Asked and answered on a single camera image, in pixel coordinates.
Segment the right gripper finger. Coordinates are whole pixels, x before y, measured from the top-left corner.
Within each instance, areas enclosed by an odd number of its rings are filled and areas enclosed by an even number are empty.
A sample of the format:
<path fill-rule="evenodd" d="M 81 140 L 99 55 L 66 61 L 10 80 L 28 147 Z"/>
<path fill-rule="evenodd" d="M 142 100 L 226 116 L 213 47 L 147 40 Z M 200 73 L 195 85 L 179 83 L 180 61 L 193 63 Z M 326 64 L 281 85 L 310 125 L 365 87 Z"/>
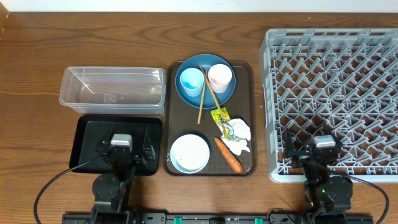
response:
<path fill-rule="evenodd" d="M 284 157 L 294 156 L 294 145 L 292 141 L 292 135 L 289 129 L 285 130 L 285 146 L 284 146 Z"/>
<path fill-rule="evenodd" d="M 329 126 L 326 123 L 322 125 L 322 129 L 323 129 L 323 135 L 329 138 L 327 146 L 343 145 L 343 143 L 333 134 L 332 130 L 329 128 Z"/>

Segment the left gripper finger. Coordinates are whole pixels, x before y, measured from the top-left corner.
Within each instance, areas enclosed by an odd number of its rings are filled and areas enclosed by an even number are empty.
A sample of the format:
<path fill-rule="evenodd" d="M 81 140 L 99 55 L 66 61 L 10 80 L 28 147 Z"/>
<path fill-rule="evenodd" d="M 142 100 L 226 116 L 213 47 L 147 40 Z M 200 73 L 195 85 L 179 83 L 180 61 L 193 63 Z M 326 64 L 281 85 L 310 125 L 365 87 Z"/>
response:
<path fill-rule="evenodd" d="M 155 159 L 155 151 L 154 151 L 154 147 L 151 142 L 149 127 L 146 127 L 142 150 L 143 150 L 144 156 L 147 160 L 153 161 Z"/>
<path fill-rule="evenodd" d="M 110 132 L 108 133 L 106 139 L 102 142 L 104 145 L 111 145 L 111 140 L 114 136 L 114 126 L 111 127 Z"/>

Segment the light blue bowl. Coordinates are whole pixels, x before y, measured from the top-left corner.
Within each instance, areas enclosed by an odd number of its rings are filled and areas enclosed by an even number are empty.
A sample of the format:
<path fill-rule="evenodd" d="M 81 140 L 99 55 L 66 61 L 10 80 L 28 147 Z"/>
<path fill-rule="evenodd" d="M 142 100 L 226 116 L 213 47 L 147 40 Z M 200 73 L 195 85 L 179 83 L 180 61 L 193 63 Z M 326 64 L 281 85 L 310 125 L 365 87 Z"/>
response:
<path fill-rule="evenodd" d="M 173 166 L 184 174 L 194 174 L 205 168 L 210 159 L 207 142 L 196 134 L 185 134 L 177 138 L 170 149 Z"/>

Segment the white tissue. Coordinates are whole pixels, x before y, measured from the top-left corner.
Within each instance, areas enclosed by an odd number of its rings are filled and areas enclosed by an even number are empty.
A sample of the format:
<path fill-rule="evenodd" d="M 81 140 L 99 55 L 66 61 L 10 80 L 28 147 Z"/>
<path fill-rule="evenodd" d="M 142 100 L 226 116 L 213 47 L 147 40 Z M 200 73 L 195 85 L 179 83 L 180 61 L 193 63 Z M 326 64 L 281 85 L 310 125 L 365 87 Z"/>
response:
<path fill-rule="evenodd" d="M 243 151 L 251 152 L 248 147 L 248 141 L 251 140 L 251 130 L 242 119 L 231 119 L 224 126 L 226 131 L 223 132 L 221 140 L 233 154 L 240 156 Z"/>

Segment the orange carrot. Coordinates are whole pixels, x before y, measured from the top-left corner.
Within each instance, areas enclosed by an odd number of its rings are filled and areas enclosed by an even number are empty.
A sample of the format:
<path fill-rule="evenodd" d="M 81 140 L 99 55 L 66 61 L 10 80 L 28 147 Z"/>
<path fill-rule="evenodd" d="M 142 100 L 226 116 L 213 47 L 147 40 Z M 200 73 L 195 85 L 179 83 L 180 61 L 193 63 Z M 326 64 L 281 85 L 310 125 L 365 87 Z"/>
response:
<path fill-rule="evenodd" d="M 236 172 L 240 173 L 243 171 L 243 167 L 241 163 L 233 156 L 231 151 L 228 149 L 228 147 L 225 145 L 225 143 L 219 139 L 218 137 L 214 137 L 215 143 L 222 153 L 223 157 L 226 159 L 227 163 L 230 165 L 230 167 Z"/>

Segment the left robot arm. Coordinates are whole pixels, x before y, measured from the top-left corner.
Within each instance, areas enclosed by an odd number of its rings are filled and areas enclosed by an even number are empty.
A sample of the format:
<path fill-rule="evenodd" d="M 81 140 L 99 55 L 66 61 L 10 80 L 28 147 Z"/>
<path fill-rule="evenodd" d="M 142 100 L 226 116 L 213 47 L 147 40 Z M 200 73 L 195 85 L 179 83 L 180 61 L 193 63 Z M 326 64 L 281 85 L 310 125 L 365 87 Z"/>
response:
<path fill-rule="evenodd" d="M 111 171 L 101 174 L 93 183 L 95 196 L 91 223 L 140 223 L 140 215 L 128 207 L 129 190 L 136 172 L 145 172 L 155 159 L 155 151 L 147 128 L 142 144 L 134 149 L 132 136 L 116 134 L 114 129 L 96 149 Z"/>

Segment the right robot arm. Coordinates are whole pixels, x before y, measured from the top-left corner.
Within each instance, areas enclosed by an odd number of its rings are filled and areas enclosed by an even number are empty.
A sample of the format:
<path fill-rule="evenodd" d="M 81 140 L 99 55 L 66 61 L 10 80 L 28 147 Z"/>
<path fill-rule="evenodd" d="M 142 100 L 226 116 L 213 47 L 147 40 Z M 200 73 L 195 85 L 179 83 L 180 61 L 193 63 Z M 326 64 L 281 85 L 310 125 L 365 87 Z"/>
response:
<path fill-rule="evenodd" d="M 334 163 L 342 142 L 324 125 L 323 134 L 315 136 L 303 151 L 296 151 L 291 132 L 285 131 L 285 153 L 293 168 L 303 169 L 305 196 L 312 209 L 297 215 L 295 223 L 348 223 L 346 211 L 351 208 L 352 181 L 331 175 L 328 165 Z"/>

